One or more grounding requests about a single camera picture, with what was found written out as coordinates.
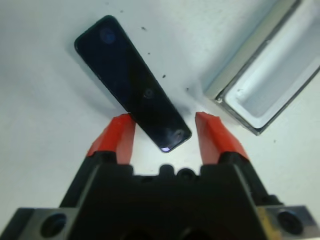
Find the mounting hole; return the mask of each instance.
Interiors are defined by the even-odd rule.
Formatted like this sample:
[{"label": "mounting hole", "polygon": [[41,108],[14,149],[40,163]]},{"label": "mounting hole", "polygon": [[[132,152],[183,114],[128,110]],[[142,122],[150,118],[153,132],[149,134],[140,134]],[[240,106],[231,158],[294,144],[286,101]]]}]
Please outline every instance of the mounting hole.
[{"label": "mounting hole", "polygon": [[304,226],[296,217],[294,212],[283,211],[277,216],[280,226],[290,234],[300,235],[304,231]]},{"label": "mounting hole", "polygon": [[182,240],[213,240],[207,233],[202,230],[189,231]]},{"label": "mounting hole", "polygon": [[49,216],[41,226],[41,235],[44,238],[52,238],[64,229],[67,223],[67,216],[63,213],[56,213]]},{"label": "mounting hole", "polygon": [[195,175],[194,171],[188,168],[181,169],[178,173],[177,176],[182,178],[185,181],[192,181],[197,178]]},{"label": "mounting hole", "polygon": [[135,230],[124,236],[123,240],[152,240],[144,231]]}]

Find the white table surface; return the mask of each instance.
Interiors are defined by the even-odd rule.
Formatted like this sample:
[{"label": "white table surface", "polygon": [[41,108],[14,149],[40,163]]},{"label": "white table surface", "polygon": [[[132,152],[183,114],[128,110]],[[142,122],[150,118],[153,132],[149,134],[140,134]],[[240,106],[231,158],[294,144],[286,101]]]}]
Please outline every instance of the white table surface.
[{"label": "white table surface", "polygon": [[91,143],[124,113],[73,48],[105,15],[119,20],[193,131],[164,154],[137,126],[136,174],[157,174],[162,164],[198,172],[194,116],[205,111],[222,117],[270,194],[307,205],[319,221],[320,76],[261,136],[200,91],[269,6],[268,0],[1,0],[0,231],[19,207],[58,207]]}]

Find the screw hole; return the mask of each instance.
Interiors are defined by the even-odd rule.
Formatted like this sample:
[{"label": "screw hole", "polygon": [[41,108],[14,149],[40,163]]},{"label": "screw hole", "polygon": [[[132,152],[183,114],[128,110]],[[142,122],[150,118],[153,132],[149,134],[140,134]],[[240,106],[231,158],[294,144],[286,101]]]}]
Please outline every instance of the screw hole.
[{"label": "screw hole", "polygon": [[290,234],[300,235],[304,231],[301,221],[296,217],[294,212],[280,212],[277,219],[281,227]]},{"label": "screw hole", "polygon": [[197,178],[195,175],[194,171],[188,168],[181,169],[178,173],[177,176],[182,178],[185,181],[192,181]]},{"label": "screw hole", "polygon": [[57,213],[49,216],[41,226],[41,235],[44,238],[52,238],[58,235],[64,229],[67,223],[67,216],[63,213]]}]

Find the phone screen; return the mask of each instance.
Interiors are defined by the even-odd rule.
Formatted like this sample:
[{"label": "phone screen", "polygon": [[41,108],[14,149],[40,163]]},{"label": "phone screen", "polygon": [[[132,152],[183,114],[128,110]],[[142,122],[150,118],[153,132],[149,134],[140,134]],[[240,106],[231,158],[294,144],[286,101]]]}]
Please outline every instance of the phone screen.
[{"label": "phone screen", "polygon": [[75,49],[163,152],[191,137],[183,118],[113,16],[105,16],[78,37]]}]

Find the black smartphone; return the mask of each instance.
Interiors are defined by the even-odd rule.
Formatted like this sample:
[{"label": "black smartphone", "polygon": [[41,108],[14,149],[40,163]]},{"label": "black smartphone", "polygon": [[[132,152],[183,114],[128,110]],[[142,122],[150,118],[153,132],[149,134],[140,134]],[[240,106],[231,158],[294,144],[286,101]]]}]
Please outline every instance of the black smartphone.
[{"label": "black smartphone", "polygon": [[75,49],[119,103],[165,153],[192,135],[113,16],[79,36]]}]

